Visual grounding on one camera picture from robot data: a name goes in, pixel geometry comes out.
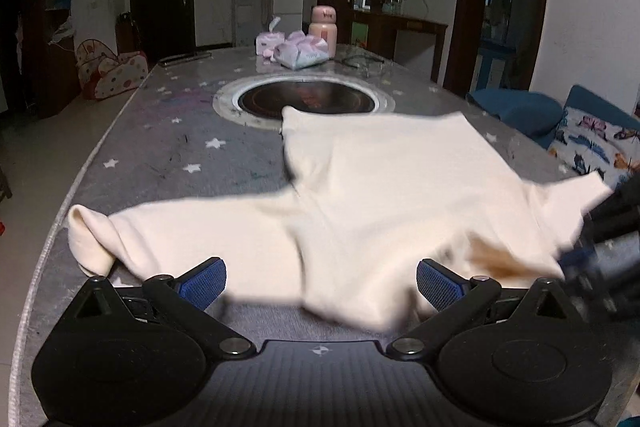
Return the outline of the pink thermos bottle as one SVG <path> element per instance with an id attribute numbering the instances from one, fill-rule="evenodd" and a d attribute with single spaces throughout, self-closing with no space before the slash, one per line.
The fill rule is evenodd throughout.
<path id="1" fill-rule="evenodd" d="M 309 33 L 314 37 L 322 38 L 326 42 L 328 45 L 329 58 L 335 56 L 337 24 L 336 11 L 332 6 L 316 5 L 312 9 Z"/>

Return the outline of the grey star-patterned table cover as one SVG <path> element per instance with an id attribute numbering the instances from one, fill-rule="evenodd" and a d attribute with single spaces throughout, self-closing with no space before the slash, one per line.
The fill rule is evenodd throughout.
<path id="1" fill-rule="evenodd" d="M 324 72 L 371 83 L 395 100 L 401 114 L 460 112 L 521 178 L 540 183 L 570 179 L 570 169 L 532 140 L 404 66 L 384 60 L 380 70 L 362 70 L 340 63 L 356 53 L 373 55 L 345 46 L 336 61 L 307 74 Z M 279 130 L 233 124 L 213 109 L 214 95 L 225 84 L 276 74 L 283 70 L 250 51 L 230 49 L 203 60 L 154 68 L 90 153 L 65 204 L 112 212 L 154 200 L 277 190 L 285 182 Z M 18 328 L 9 391 L 13 426 L 41 426 L 46 421 L 32 389 L 30 368 L 82 283 L 84 277 L 67 245 L 66 217 L 59 213 Z"/>

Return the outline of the blue sofa with butterfly cushion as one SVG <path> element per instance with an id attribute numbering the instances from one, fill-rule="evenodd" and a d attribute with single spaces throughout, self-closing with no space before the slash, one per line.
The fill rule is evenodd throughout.
<path id="1" fill-rule="evenodd" d="M 477 90 L 466 97 L 585 176 L 616 188 L 639 172 L 639 121 L 588 89 L 575 86 L 561 104 L 538 92 Z"/>

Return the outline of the water dispenser with blue bottle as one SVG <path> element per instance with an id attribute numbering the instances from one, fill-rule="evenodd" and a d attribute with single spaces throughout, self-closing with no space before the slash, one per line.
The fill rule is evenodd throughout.
<path id="1" fill-rule="evenodd" d="M 232 38 L 235 46 L 249 46 L 252 43 L 252 0 L 232 0 Z"/>

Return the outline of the pink tissue pack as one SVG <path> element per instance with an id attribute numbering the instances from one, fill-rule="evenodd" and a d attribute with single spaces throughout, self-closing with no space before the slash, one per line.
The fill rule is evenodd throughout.
<path id="1" fill-rule="evenodd" d="M 272 57 L 288 69 L 299 70 L 329 60 L 329 46 L 321 37 L 294 31 L 274 48 Z"/>
<path id="2" fill-rule="evenodd" d="M 255 54 L 257 56 L 270 58 L 277 46 L 285 42 L 285 33 L 277 31 L 281 17 L 275 16 L 268 25 L 268 30 L 261 32 L 255 38 Z"/>

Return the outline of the cream knit sweater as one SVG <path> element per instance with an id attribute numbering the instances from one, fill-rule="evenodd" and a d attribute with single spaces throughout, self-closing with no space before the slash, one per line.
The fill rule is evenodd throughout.
<path id="1" fill-rule="evenodd" d="M 283 113 L 292 181 L 282 190 L 150 202 L 105 216 L 68 213 L 80 269 L 116 262 L 140 280 L 210 258 L 238 303 L 292 305 L 384 332 L 414 306 L 416 267 L 513 287 L 560 274 L 584 213 L 608 196 L 595 173 L 521 179 L 461 114 L 418 117 Z"/>

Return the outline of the polka dot play tent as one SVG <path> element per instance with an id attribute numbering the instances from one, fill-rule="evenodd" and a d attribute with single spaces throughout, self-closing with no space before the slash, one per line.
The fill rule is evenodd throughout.
<path id="1" fill-rule="evenodd" d="M 101 101 L 136 90 L 149 75 L 143 52 L 116 54 L 100 40 L 83 41 L 75 55 L 80 89 L 88 100 Z"/>

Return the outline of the black eyeglasses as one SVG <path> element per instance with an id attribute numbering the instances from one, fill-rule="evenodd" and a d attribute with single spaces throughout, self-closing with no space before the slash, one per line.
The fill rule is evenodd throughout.
<path id="1" fill-rule="evenodd" d="M 353 69 L 362 70 L 380 70 L 385 65 L 382 58 L 363 53 L 346 55 L 340 63 Z"/>

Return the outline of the round induction cooktop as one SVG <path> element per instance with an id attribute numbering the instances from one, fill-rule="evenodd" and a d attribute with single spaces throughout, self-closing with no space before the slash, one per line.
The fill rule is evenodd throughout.
<path id="1" fill-rule="evenodd" d="M 361 79 L 324 72 L 244 77 L 213 98 L 218 116 L 259 130 L 278 131 L 285 107 L 320 115 L 386 114 L 395 110 L 395 100 Z"/>

